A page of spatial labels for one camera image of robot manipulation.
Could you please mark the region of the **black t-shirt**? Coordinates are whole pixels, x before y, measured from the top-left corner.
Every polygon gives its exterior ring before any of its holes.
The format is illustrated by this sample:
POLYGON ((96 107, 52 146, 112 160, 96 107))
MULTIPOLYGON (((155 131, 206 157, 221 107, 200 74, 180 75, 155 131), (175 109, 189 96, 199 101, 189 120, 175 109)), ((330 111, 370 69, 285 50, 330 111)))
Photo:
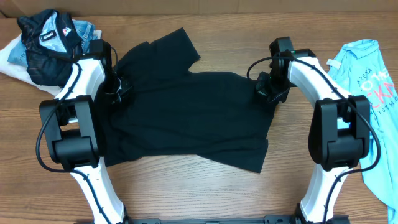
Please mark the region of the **black t-shirt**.
POLYGON ((117 74, 129 89, 120 103, 96 99, 106 134, 105 163, 195 154, 260 172, 275 104, 232 72, 193 73, 200 59, 184 29, 132 48, 117 74))

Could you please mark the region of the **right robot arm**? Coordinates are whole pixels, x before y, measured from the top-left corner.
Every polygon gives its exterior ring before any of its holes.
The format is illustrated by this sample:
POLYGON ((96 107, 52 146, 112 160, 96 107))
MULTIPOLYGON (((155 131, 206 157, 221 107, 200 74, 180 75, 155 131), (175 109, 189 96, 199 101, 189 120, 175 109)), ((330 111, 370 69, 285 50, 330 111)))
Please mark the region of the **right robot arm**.
POLYGON ((340 87, 310 49, 295 50, 289 37, 273 41, 270 72, 261 72, 256 92, 266 103, 283 103, 297 87, 313 106, 308 151, 315 163, 304 198, 293 215, 268 215, 267 223, 349 223, 333 207, 347 176, 367 156, 369 101, 340 87))

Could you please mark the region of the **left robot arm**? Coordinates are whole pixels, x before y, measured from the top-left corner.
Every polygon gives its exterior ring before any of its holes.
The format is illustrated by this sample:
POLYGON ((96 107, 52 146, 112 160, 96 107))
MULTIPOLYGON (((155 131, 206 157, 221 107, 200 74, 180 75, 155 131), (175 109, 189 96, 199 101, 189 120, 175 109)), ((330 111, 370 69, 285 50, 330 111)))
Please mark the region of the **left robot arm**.
POLYGON ((118 55, 102 39, 90 41, 89 52, 74 56, 72 73, 53 100, 39 106, 42 127, 35 152, 39 164, 50 172, 40 156, 40 142, 46 140, 51 159, 61 164, 78 182, 93 212, 93 223, 132 223, 118 198, 104 156, 106 137, 95 110, 103 95, 112 105, 120 103, 129 84, 116 74, 118 55))

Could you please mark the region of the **blue denim jeans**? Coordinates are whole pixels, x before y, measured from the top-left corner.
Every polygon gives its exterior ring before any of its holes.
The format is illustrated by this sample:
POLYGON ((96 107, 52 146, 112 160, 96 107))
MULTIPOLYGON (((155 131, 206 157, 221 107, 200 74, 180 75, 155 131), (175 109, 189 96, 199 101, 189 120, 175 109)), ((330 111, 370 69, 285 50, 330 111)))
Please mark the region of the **blue denim jeans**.
MULTIPOLYGON (((81 38, 81 47, 83 52, 88 53, 90 41, 99 39, 99 36, 95 34, 95 25, 87 21, 75 19, 73 20, 73 24, 75 26, 78 36, 81 38)), ((9 63, 13 63, 15 65, 20 65, 23 67, 28 66, 26 47, 21 40, 18 41, 16 46, 11 49, 7 61, 9 63)))

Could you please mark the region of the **black folded jacket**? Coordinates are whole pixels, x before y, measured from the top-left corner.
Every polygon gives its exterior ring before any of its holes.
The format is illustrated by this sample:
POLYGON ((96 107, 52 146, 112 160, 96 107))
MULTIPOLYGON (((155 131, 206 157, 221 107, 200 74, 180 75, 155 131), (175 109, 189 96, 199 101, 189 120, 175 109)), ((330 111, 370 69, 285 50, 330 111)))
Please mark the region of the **black folded jacket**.
POLYGON ((46 9, 17 19, 26 47, 27 72, 38 85, 65 86, 75 56, 83 53, 83 39, 78 35, 69 13, 46 9))

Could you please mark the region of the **light blue t-shirt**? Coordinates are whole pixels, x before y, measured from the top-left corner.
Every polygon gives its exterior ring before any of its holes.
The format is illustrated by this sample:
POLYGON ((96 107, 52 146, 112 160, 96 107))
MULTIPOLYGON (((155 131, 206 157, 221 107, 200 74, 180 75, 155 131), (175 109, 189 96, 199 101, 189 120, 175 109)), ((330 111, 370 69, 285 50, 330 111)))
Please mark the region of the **light blue t-shirt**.
POLYGON ((363 173, 369 190, 387 205, 387 220, 397 223, 397 93, 384 64, 379 43, 363 39, 342 46, 326 63, 339 86, 368 98, 371 126, 381 145, 378 165, 363 173))

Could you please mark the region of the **white folded cloth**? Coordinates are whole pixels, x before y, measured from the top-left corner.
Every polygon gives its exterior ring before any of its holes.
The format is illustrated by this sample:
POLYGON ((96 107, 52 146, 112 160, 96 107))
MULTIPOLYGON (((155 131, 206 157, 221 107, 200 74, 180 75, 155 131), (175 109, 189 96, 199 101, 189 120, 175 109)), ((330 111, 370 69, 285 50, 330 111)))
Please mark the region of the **white folded cloth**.
POLYGON ((42 91, 50 93, 53 96, 58 95, 62 91, 62 88, 60 88, 59 86, 44 86, 44 85, 35 84, 31 80, 29 74, 27 73, 26 67, 23 67, 21 65, 16 65, 7 61, 11 53, 11 50, 17 44, 21 44, 21 34, 19 34, 15 39, 11 40, 10 43, 1 50, 1 73, 9 77, 18 79, 20 81, 26 82, 30 85, 33 85, 42 91))

